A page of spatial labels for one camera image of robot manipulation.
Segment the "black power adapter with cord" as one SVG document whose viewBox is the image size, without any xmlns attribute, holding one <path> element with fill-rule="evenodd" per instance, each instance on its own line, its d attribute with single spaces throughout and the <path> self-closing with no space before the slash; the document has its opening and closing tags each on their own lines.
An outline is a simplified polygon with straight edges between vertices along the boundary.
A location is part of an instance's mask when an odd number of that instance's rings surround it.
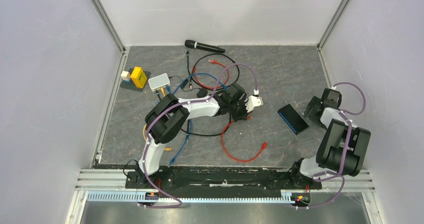
<svg viewBox="0 0 424 224">
<path fill-rule="evenodd" d="M 197 90 L 197 94 L 196 95 L 197 95 L 198 98 L 205 97 L 207 95 L 207 92 L 208 91 L 206 89 L 204 89 L 204 88 L 193 88 L 192 87 L 192 84 L 191 84 L 192 83 L 191 82 L 191 79 L 185 79 L 185 80 L 183 80 L 179 76 L 170 76 L 169 79 L 171 79 L 173 77 L 178 77 L 181 80 L 181 86 L 178 89 L 175 89 L 175 92 L 177 90 L 179 90 L 179 89 L 181 89 L 184 92 L 190 92 L 190 91 L 193 91 L 193 90 Z M 184 89 L 186 85 L 189 85 L 189 90 L 185 90 Z"/>
</svg>

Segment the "white network switch box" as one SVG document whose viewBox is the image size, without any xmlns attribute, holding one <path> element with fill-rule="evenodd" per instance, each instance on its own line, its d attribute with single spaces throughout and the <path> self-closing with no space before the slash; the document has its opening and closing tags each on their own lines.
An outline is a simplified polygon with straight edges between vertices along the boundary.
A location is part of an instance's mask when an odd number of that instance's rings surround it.
<svg viewBox="0 0 424 224">
<path fill-rule="evenodd" d="M 158 76 L 152 77 L 148 79 L 150 89 L 155 92 L 160 90 L 163 87 L 167 87 L 170 85 L 170 79 L 167 73 L 160 74 Z"/>
</svg>

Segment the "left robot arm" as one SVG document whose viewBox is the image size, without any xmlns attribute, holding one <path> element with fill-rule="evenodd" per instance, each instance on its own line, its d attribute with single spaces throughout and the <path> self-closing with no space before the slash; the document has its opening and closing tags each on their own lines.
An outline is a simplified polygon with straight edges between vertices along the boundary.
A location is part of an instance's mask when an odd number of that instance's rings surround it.
<svg viewBox="0 0 424 224">
<path fill-rule="evenodd" d="M 144 152 L 136 166 L 138 182 L 145 188 L 156 184 L 159 161 L 165 145 L 172 141 L 183 125 L 194 118 L 229 114 L 233 121 L 246 120 L 254 109 L 253 96 L 247 96 L 239 84 L 204 97 L 184 99 L 167 94 L 145 118 L 146 142 Z"/>
</svg>

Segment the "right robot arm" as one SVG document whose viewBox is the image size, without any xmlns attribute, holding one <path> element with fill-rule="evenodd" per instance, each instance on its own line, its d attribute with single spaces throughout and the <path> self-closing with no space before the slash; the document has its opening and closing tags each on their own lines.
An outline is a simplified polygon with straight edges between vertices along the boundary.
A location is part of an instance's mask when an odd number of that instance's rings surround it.
<svg viewBox="0 0 424 224">
<path fill-rule="evenodd" d="M 342 94 L 335 87 L 326 88 L 322 96 L 314 96 L 303 117 L 326 130 L 311 158 L 301 158 L 292 166 L 289 182 L 295 188 L 338 176 L 356 176 L 362 169 L 371 132 L 348 119 L 339 107 Z"/>
</svg>

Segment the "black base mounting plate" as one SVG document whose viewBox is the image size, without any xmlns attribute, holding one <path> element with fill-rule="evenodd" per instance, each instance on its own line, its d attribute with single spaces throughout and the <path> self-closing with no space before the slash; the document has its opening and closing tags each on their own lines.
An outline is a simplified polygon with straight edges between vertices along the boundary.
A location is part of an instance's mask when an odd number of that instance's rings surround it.
<svg viewBox="0 0 424 224">
<path fill-rule="evenodd" d="M 279 197 L 281 190 L 321 190 L 322 184 L 302 177 L 297 170 L 284 168 L 162 165 L 150 175 L 150 181 L 141 171 L 128 172 L 125 187 L 136 190 L 159 187 L 179 199 L 259 198 Z"/>
</svg>

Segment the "black microphone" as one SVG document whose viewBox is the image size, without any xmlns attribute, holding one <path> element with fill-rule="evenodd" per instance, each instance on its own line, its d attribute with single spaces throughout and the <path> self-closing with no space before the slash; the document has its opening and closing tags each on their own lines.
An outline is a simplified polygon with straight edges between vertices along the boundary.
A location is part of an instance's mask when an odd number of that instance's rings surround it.
<svg viewBox="0 0 424 224">
<path fill-rule="evenodd" d="M 220 48 L 218 46 L 203 44 L 194 40 L 185 40 L 184 44 L 187 48 L 190 48 L 190 49 L 203 50 L 203 51 L 208 51 L 212 53 L 225 53 L 225 49 L 223 48 Z"/>
</svg>

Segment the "yellow toy brick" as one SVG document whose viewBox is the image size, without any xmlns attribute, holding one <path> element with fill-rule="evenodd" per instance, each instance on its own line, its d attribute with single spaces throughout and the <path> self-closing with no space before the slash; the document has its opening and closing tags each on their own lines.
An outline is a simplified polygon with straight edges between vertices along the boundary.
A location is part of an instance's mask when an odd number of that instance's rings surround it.
<svg viewBox="0 0 424 224">
<path fill-rule="evenodd" d="M 141 67 L 134 67 L 130 78 L 133 81 L 134 85 L 140 89 L 144 88 L 148 80 L 147 75 Z"/>
</svg>

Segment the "cream toy brick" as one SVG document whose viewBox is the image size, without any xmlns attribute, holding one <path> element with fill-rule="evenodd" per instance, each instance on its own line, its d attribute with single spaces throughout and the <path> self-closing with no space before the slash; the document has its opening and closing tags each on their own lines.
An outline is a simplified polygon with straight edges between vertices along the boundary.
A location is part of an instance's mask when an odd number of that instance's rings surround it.
<svg viewBox="0 0 424 224">
<path fill-rule="evenodd" d="M 123 81 L 129 82 L 131 79 L 131 73 L 128 71 L 122 71 L 120 77 Z"/>
</svg>

